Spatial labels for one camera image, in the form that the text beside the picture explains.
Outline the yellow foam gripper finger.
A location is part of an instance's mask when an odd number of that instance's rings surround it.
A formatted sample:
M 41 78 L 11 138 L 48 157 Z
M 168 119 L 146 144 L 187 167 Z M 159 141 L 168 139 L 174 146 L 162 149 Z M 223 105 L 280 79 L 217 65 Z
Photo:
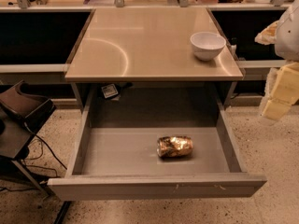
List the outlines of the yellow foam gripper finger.
M 289 62 L 279 69 L 271 68 L 261 100 L 261 116 L 279 121 L 299 100 L 299 62 Z
M 260 33 L 258 33 L 255 36 L 254 41 L 262 45 L 275 44 L 277 41 L 277 37 L 276 37 L 277 27 L 278 27 L 278 21 L 272 22 L 270 25 L 268 25 L 266 28 L 264 28 Z

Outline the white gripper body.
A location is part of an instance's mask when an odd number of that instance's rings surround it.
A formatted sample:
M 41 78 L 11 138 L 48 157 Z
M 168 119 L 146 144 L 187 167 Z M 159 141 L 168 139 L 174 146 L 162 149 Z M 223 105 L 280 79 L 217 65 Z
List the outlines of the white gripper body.
M 278 21 L 275 53 L 290 61 L 299 61 L 299 0 L 287 8 Z

